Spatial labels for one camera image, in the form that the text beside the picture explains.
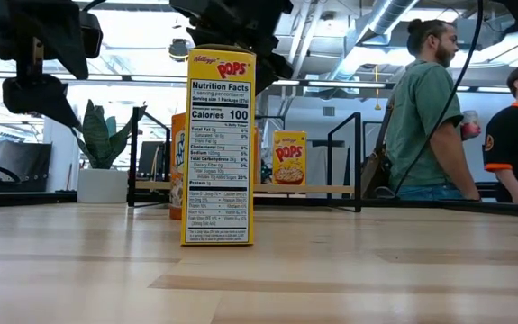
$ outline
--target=ceiling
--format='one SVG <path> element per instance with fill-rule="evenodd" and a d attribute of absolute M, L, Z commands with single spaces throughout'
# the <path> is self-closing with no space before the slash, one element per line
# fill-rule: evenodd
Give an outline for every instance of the ceiling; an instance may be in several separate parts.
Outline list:
<path fill-rule="evenodd" d="M 88 3 L 76 2 L 81 6 Z M 278 24 L 276 36 L 279 43 L 275 52 L 293 63 L 298 71 L 296 78 L 325 79 L 346 54 L 345 37 L 353 33 L 357 21 L 371 13 L 374 1 L 322 0 L 319 4 L 311 4 L 307 0 L 294 0 L 293 3 L 293 12 L 284 14 Z M 414 18 L 438 18 L 453 22 L 459 15 L 466 18 L 464 21 L 467 18 L 472 21 L 475 4 L 474 0 L 419 1 L 395 27 L 389 46 L 357 48 L 361 52 L 355 56 L 358 62 L 353 65 L 352 76 L 360 81 L 395 82 L 404 66 L 413 60 L 405 47 L 391 45 L 406 42 L 406 23 Z M 127 120 L 134 105 L 146 101 L 149 107 L 156 107 L 151 110 L 155 112 L 155 117 L 169 124 L 173 112 L 184 111 L 184 87 L 144 87 L 130 83 L 122 87 L 120 84 L 109 83 L 108 77 L 101 80 L 100 76 L 185 76 L 186 63 L 172 60 L 168 55 L 168 47 L 173 39 L 189 39 L 186 33 L 188 20 L 174 12 L 166 0 L 107 0 L 92 13 L 98 17 L 105 34 L 100 57 L 88 60 L 89 72 L 95 81 L 76 85 L 76 94 L 70 94 L 72 91 L 69 90 L 69 100 L 94 99 L 105 106 L 107 113 L 117 115 L 121 122 Z M 497 28 L 502 28 L 504 22 L 512 20 L 501 5 L 494 3 L 489 3 L 485 14 L 487 34 L 484 35 L 499 32 Z M 299 34 L 296 31 L 300 30 L 303 17 L 306 17 L 303 20 L 304 28 L 302 34 Z M 470 37 L 471 34 L 465 35 L 466 39 Z M 293 49 L 294 40 L 299 46 Z M 295 55 L 291 58 L 292 50 L 295 50 Z M 304 54 L 303 59 L 300 59 L 301 53 Z M 451 73 L 458 74 L 465 57 L 464 51 L 457 55 Z M 463 84 L 502 86 L 506 75 L 515 66 L 518 66 L 518 33 L 476 52 Z M 44 69 L 47 73 L 68 73 L 56 61 L 45 62 Z M 0 72 L 14 72 L 14 63 L 0 60 Z M 0 82 L 0 120 L 25 119 L 24 116 L 11 115 L 2 105 L 1 97 Z"/>

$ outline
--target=table surface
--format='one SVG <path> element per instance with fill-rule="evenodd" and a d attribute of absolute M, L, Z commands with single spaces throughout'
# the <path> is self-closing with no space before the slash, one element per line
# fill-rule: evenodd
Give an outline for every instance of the table surface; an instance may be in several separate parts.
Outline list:
<path fill-rule="evenodd" d="M 518 324 L 518 218 L 258 207 L 252 247 L 179 237 L 162 206 L 0 208 L 0 324 Z"/>

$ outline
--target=white wall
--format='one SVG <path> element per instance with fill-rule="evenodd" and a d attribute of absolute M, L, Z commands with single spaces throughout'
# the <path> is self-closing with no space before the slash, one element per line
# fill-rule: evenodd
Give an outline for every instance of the white wall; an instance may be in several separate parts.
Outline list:
<path fill-rule="evenodd" d="M 485 127 L 491 117 L 513 102 L 513 97 L 510 94 L 460 93 L 459 100 L 462 111 L 477 111 L 483 129 L 483 134 L 478 138 L 468 140 L 464 144 L 469 169 L 477 182 L 495 181 L 495 177 L 483 169 L 482 146 L 484 144 Z M 368 99 L 362 103 L 359 99 L 323 101 L 318 98 L 297 97 L 286 116 L 286 129 L 306 131 L 309 140 L 326 140 L 328 132 L 354 112 L 361 112 L 363 121 L 381 122 L 385 113 L 386 99 L 380 99 L 378 102 L 383 107 L 379 111 L 375 110 L 376 99 Z M 276 114 L 279 105 L 280 98 L 270 96 L 268 102 L 269 114 Z M 324 106 L 335 107 L 335 116 L 324 117 Z M 373 128 L 369 125 L 367 131 L 368 148 L 372 149 L 377 138 L 378 127 Z M 354 122 L 352 121 L 338 130 L 333 139 L 344 140 L 346 146 L 354 147 Z"/>

